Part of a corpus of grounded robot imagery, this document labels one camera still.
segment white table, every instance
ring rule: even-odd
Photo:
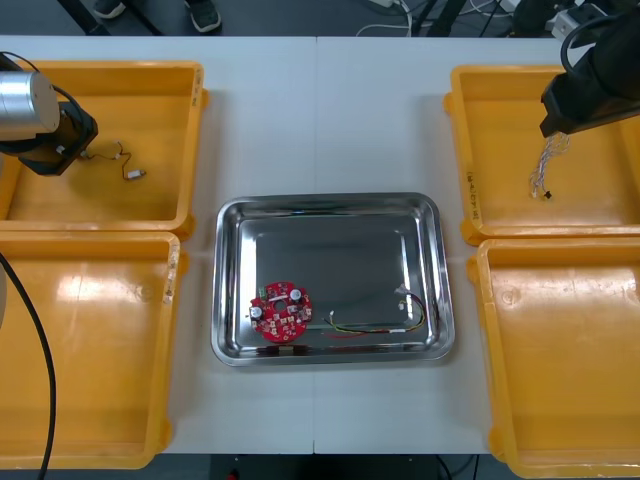
[[[478,453],[490,414],[442,96],[460,64],[555,64],[554,40],[0,37],[31,59],[205,67],[169,415],[180,453]],[[284,184],[281,171],[290,172]],[[214,220],[243,195],[416,191],[439,206],[456,345],[441,362],[239,369],[210,347]],[[288,425],[270,411],[299,412]]]

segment red circuit board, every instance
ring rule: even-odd
[[[302,294],[298,301],[291,299],[292,290]],[[306,331],[311,321],[309,295],[291,282],[271,283],[261,288],[260,296],[251,300],[251,306],[262,309],[259,319],[251,319],[253,329],[272,343],[292,342]]]

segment silver cylinder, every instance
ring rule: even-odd
[[[56,92],[38,72],[0,72],[0,141],[27,140],[60,124]]]

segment wire bundle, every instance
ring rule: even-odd
[[[538,165],[529,176],[531,185],[531,196],[538,198],[540,193],[543,197],[551,198],[551,192],[544,185],[544,177],[547,173],[547,165],[553,157],[562,155],[569,150],[569,136],[564,133],[556,133],[547,138],[547,143],[540,155]]]
[[[398,288],[396,288],[394,293],[396,293],[397,295],[410,297],[411,301],[416,303],[420,307],[420,321],[418,323],[416,323],[415,325],[413,325],[413,326],[411,326],[409,328],[375,328],[375,329],[371,329],[371,330],[360,330],[360,329],[348,328],[348,327],[344,327],[344,326],[336,324],[334,319],[333,319],[333,314],[335,312],[332,310],[331,312],[329,312],[329,320],[327,320],[326,318],[323,318],[322,320],[324,320],[327,324],[331,325],[331,327],[333,327],[333,329],[336,332],[351,333],[353,335],[349,335],[349,336],[328,335],[328,336],[331,337],[331,338],[353,338],[353,337],[359,337],[359,336],[362,336],[362,335],[369,335],[369,334],[376,334],[376,333],[378,333],[378,334],[379,333],[382,333],[382,334],[386,334],[386,333],[408,333],[408,332],[413,332],[414,330],[417,330],[418,328],[421,328],[427,321],[427,308],[425,307],[425,305],[422,302],[422,300],[420,300],[420,297],[418,297],[415,293],[412,293],[404,285],[400,285]],[[407,305],[406,300],[401,300],[400,303],[398,304],[398,307],[401,310],[404,310],[404,307],[406,305]]]

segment sneaker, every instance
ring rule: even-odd
[[[121,15],[125,8],[127,7],[120,0],[96,0],[93,4],[93,13],[100,18],[112,19]]]
[[[222,24],[222,18],[212,0],[189,0],[184,4],[189,9],[193,26],[200,33],[215,30]]]

